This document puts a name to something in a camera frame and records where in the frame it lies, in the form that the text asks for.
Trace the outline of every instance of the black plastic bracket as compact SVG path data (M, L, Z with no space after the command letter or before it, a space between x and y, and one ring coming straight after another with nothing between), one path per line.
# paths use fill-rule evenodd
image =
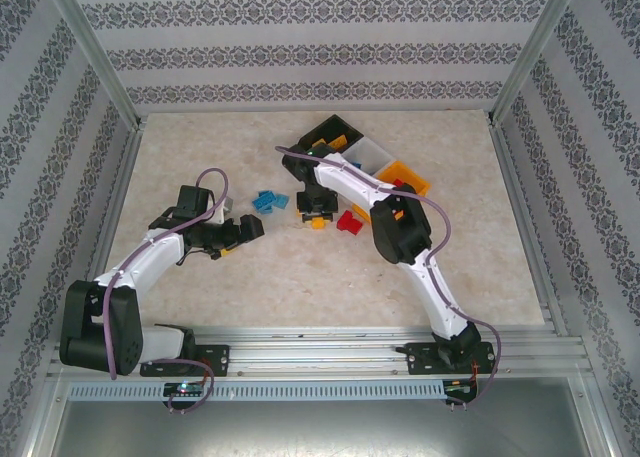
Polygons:
M190 360L207 364L213 370L214 378L226 377L229 368L229 351L228 345L196 345L195 353ZM142 364L140 375L142 377L203 377L204 369L188 364Z
M396 347L396 352L407 356L409 375L472 374L473 363L477 373L490 374L495 365L495 354L490 342L480 342L469 355L465 364L453 369L440 357L440 346L435 342L412 342Z

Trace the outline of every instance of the purple cable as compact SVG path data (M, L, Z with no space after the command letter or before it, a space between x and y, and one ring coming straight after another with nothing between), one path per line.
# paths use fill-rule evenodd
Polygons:
M173 399L177 394L171 394L169 396L169 401L167 402L167 407L169 408L169 412L170 413L173 413L174 411L177 411L177 412L180 412L181 415L184 415L184 414L188 414L189 412L193 412L198 407L200 407L202 404L204 404L207 401L207 399L209 398L209 396L211 395L211 393L213 392L213 370L211 370L211 367L209 367L204 362L198 362L197 360L186 360L186 359L158 359L158 360L154 360L154 363L155 364L189 364L189 365L197 365L198 367L202 367L204 369L204 371L207 372L211 376L211 384L209 385L209 388L202 395L200 400L198 400L191 407L188 407L188 408L182 409L182 410L174 409L171 406L171 403L173 402Z
M109 310L110 310L109 309L109 303L111 302L111 292L113 291L113 288L116 285L116 282L118 282L118 279L120 279L120 277L122 277L122 274L127 269L127 267L129 267L131 262L133 262L135 260L135 258L138 257L145 249L147 249L149 246L153 245L155 242L159 242L160 240L164 239L168 235L171 235L171 234L173 234L175 232L178 232L178 231L180 231L182 229L186 229L190 225L193 225L193 224L195 224L197 222L200 222L201 220L208 219L209 217L211 217L214 214L216 209L218 207L220 207L220 205L222 205L222 203L224 202L224 199L227 197L227 191L229 190L229 178L227 177L227 174L225 174L222 169L218 169L216 167L211 167L211 168L203 171L198 176L198 179L196 180L196 187L199 187L200 181L202 180L202 178L205 175L207 175L207 174L209 174L211 172L219 173L222 176L223 180L224 180L224 189L223 189L222 195L220 196L218 201L214 202L213 206L209 210L207 210L204 214L199 215L195 219L191 219L188 222L180 224L180 225L174 227L173 229L169 229L166 232L161 233L157 237L144 242L140 247L138 247L136 250L134 250L131 253L131 255L129 255L129 257L127 257L125 259L125 261L122 263L122 265L120 265L120 267L118 267L117 272L115 274L113 274L113 277L111 277L111 280L109 281L109 284L107 285L107 289L104 292L104 301L102 303L102 320L103 320L103 326L104 326L104 344L105 344L105 347L107 349L107 365L109 366L109 375L111 376L111 380L116 380L116 378L117 378L116 360L115 360L115 357L113 355L113 340L112 340L112 337L111 337L111 321L109 320L109 314L110 314L110 312L109 312ZM196 361L193 361L193 365L200 365L200 364L201 363L197 363Z
M436 254L438 252L440 252L444 248L444 246L447 245L447 243L449 242L449 239L451 238L451 221L449 220L449 216L444 211L444 209L442 207L440 207L438 204L436 204L433 200L428 199L428 198L423 197L423 196L418 195L418 194L413 194L411 192L403 192L401 190L387 189L387 188L383 188L383 187L378 187L378 185L375 182L372 182L367 177L361 175L357 170L355 170L351 166L344 166L343 167L342 164L334 162L333 160L323 159L323 158L320 158L320 157L314 157L313 155L299 154L299 153L296 153L296 152L291 152L286 147L282 147L280 145L276 146L276 151L278 151L278 152L280 152L280 153L282 153L284 155L287 155L289 157L293 157L293 158L297 158L297 159L310 160L310 161L313 161L313 162L319 162L319 163L322 163L322 164L331 165L333 167L344 168L344 170L346 172L348 172L349 174L353 175L355 178L357 178L361 182L364 182L369 187L377 189L381 193L397 195L398 197L407 197L409 199L416 199L416 200L419 200L421 202L424 202L429 207L433 208L436 212L438 212L438 214L440 214L440 217L442 217L442 220L444 220L444 225L445 225L446 231L445 231L445 236L442 239L442 242L440 242L429 253L429 255L427 257L427 261L429 262L429 264L432 263L431 261L436 256ZM478 320L478 319L475 319L473 317L470 317L470 316L466 315L465 313L463 313L458 308L454 307L453 303L447 298L447 296L444 294L444 292L440 288L440 285L438 284L438 281L436 280L436 277L435 277L435 274L433 272L433 269L431 268L431 265L427 266L427 270L429 272L429 277L431 278L431 280L433 282L433 286L436 289L436 292L438 292L438 295L440 296L440 298L442 299L444 304L447 306L447 308L451 309L451 311L453 313L455 313L456 315L462 317L465 320L468 320L469 322L473 322L474 324L486 327L487 329L489 329L491 331L491 333L496 338L496 360L495 360L495 364L493 366L493 369L491 370L491 374L489 375L489 378L487 379L487 384L485 385L484 389L482 389L482 392L480 392L480 395L478 395L471 403L467 404L467 407L471 407L472 405L475 405L476 402L478 402L478 400L480 400L480 397L482 397L483 395L485 395L487 393L487 390L489 390L489 387L491 387L491 384L493 383L493 380L494 380L494 378L496 376L496 373L498 372L498 366L500 365L500 358L502 357L502 339L500 338L500 334L498 333L498 330L493 325L488 324L487 322L483 322L482 320Z

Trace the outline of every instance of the purple wire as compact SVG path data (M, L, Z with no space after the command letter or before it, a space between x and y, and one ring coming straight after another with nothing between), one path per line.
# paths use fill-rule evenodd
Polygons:
M495 356L496 360L495 360L495 364L493 366L493 369L491 370L491 374L489 375L489 378L487 379L487 384L484 386L484 389L482 389L482 392L480 392L480 395L478 395L471 403L467 404L467 407L471 407L472 405L475 405L478 402L478 400L480 400L480 397L482 397L483 395L485 395L487 393L487 390L489 390L489 387L491 387L491 384L493 383L493 380L494 380L494 378L495 378L495 376L496 376L496 374L498 372L498 366L500 365L500 358L502 357L502 339L500 338L500 334L498 333L498 330L493 325L488 324L487 322L483 322L482 320L470 317L467 314L465 314L464 312L462 312L461 310L459 310L458 308L454 307L453 303L444 294L444 292L440 288L440 285L438 284L438 281L436 280L436 277L435 277L435 274L433 272L433 269L431 268L432 260L436 256L436 254L438 252L440 252L444 248L445 245L447 245L447 243L449 242L449 239L451 239L451 221L449 220L449 216L444 211L444 209L442 207L440 207L438 204L436 204L433 200L428 199L426 197L423 197L421 195L413 194L411 192L403 192L401 190L395 190L395 189L388 189L388 188L384 188L384 187L379 187L377 183L369 180L369 178L365 177L360 172L355 170L354 167L351 167L351 166L344 166L343 167L342 164L334 162L333 160L323 159L321 157L315 157L313 155L308 155L308 154L299 154L299 153L296 153L296 152L291 152L286 147L282 147L280 145L276 146L276 151L278 151L278 152L280 152L280 153L282 153L284 155L287 155L289 157L293 157L293 158L297 158L297 159L303 159L303 160L310 160L310 161L313 161L313 162L319 162L319 163L322 163L322 164L331 165L333 167L343 168L346 172L348 172L349 174L351 174L352 176L354 176L355 178L357 178L361 182L364 182L369 187L372 187L372 188L378 190L378 192L381 192L381 193L384 193L384 194L397 195L398 197L407 197L407 198L410 198L410 199L419 200L421 202L424 202L425 204L427 204L428 206L433 208L436 212L438 212L438 214L440 214L440 217L442 217L442 220L444 220L444 225L445 225L445 229L446 229L445 235L444 235L444 238L442 239L442 242L440 242L436 247L434 247L434 249L431 252L429 252L429 255L427 256L427 261L430 264L429 266L427 266L427 270L429 272L429 277L431 278L431 280L433 282L433 286L436 289L436 292L438 293L438 295L440 296L442 301L444 302L444 304L447 306L447 308L451 309L451 311L454 314L462 317L465 320L468 320L469 322L473 322L474 324L481 325L482 327L486 327L487 329L489 329L491 331L491 333L496 338L496 356Z
M216 209L218 207L220 207L220 205L222 205L222 203L224 202L224 199L227 197L227 191L229 190L229 178L227 177L227 174L225 174L222 169L218 169L217 167L211 167L209 169L204 170L198 176L198 179L196 180L196 187L199 187L200 181L202 180L202 178L205 175L207 175L207 174L209 174L211 172L219 173L222 176L223 180L224 180L224 189L223 189L222 194L220 195L220 198L218 199L218 201L214 202L213 206L209 210L207 210L204 214L199 215L195 219L191 219L188 222L185 222L183 224L177 225L173 229L169 229L166 232L161 233L157 237L154 237L152 240L148 240L148 241L144 242L140 247L138 247L136 250L134 250L131 253L131 255L129 255L129 257L127 257L125 259L125 261L122 263L122 265L120 265L120 267L118 267L117 272L115 274L113 274L113 277L111 277L111 280L109 281L109 284L107 285L107 289L104 292L104 301L102 303L102 316L103 316L102 320L103 320L103 327L104 327L104 344L105 344L105 347L107 349L107 365L109 366L109 376L111 377L111 380L116 380L116 378L117 378L116 360L115 360L115 357L113 355L113 340L112 340L112 336L111 336L111 321L109 320L109 314L110 314L109 304L111 302L111 292L113 291L113 288L116 285L116 282L118 282L118 279L120 279L120 277L122 277L122 274L127 269L127 267L129 267L131 262L133 262L135 260L135 258L138 257L149 246L153 245L154 242L159 242L160 240L164 239L168 235L174 234L174 233L176 233L176 232L178 232L178 231L180 231L182 229L186 229L190 225L193 225L193 224L195 224L197 222L200 222L201 220L208 219L209 217L211 217L214 214Z
M203 396L200 398L200 400L196 401L196 403L193 404L191 407L188 407L188 408L182 409L182 410L174 409L171 406L171 403L173 402L174 397L176 395L178 395L178 394L171 394L169 396L169 401L167 402L167 407L169 408L169 412L170 413L173 413L174 411L177 411L177 412L180 412L180 414L184 415L184 414L188 414L189 412L193 412L198 407L200 407L202 404L204 404L207 401L207 399L209 398L209 396L211 395L211 393L213 392L213 370L211 370L211 367L209 367L204 362L198 362L197 360L186 360L186 359L158 359L158 360L154 360L154 363L155 364L188 364L188 365L197 365L198 367L202 367L204 369L204 371L208 372L209 375L211 376L211 384L209 385L209 388L207 389L207 392L205 392L203 394Z

